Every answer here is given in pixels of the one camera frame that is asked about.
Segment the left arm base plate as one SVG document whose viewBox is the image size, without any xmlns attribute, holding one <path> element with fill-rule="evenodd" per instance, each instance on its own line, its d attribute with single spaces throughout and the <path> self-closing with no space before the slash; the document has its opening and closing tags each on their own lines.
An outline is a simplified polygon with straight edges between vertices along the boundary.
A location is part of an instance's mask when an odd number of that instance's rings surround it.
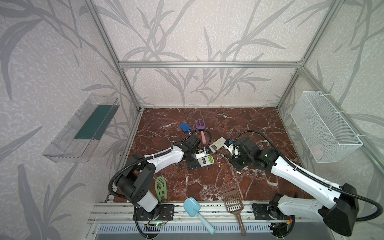
<svg viewBox="0 0 384 240">
<path fill-rule="evenodd" d="M 133 220 L 137 221 L 171 221 L 175 213 L 175 205 L 173 204 L 158 204 L 151 212 L 147 212 L 144 208 L 134 208 Z"/>
</svg>

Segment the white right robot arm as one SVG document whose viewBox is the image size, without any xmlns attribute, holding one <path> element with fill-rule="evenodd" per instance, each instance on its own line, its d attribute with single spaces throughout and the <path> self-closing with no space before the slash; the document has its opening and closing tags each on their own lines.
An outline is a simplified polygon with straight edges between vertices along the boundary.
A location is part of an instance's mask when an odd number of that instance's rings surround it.
<svg viewBox="0 0 384 240">
<path fill-rule="evenodd" d="M 265 134 L 256 133 L 270 147 L 261 150 L 250 138 L 240 135 L 234 141 L 227 139 L 225 148 L 231 153 L 231 164 L 238 171 L 244 167 L 255 167 L 270 172 L 313 197 L 309 200 L 275 194 L 266 208 L 271 218 L 290 216 L 317 220 L 324 222 L 332 231 L 350 237 L 356 222 L 370 221 L 383 213 L 379 203 L 359 196 L 352 185 L 340 186 L 303 169 L 285 157 Z"/>
</svg>

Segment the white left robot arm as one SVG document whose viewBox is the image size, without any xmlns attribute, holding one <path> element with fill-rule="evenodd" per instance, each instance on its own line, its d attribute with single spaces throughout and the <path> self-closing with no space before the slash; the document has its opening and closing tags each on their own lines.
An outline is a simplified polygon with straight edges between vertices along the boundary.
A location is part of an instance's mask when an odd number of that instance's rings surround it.
<svg viewBox="0 0 384 240">
<path fill-rule="evenodd" d="M 184 141 L 173 142 L 168 149 L 153 155 L 132 155 L 127 165 L 109 181 L 109 194 L 128 200 L 149 214 L 157 215 L 161 204 L 150 191 L 154 175 L 183 160 L 195 160 L 200 143 L 198 137 L 189 135 Z"/>
</svg>

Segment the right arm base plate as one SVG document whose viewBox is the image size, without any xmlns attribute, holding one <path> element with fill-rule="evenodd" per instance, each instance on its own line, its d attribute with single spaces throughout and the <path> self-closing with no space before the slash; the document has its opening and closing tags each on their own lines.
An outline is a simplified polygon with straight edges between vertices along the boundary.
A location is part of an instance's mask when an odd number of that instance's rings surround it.
<svg viewBox="0 0 384 240">
<path fill-rule="evenodd" d="M 284 215 L 276 206 L 252 203 L 255 220 L 288 221 L 290 216 Z"/>
</svg>

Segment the white remote control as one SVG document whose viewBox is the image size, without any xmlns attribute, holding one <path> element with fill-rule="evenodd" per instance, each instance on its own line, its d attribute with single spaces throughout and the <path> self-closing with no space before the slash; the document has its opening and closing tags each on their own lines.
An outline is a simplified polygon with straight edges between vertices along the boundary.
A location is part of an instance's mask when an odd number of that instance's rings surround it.
<svg viewBox="0 0 384 240">
<path fill-rule="evenodd" d="M 206 167 L 209 165 L 213 165 L 215 163 L 215 160 L 212 156 L 205 156 L 203 158 L 199 158 L 198 162 L 201 167 Z"/>
</svg>

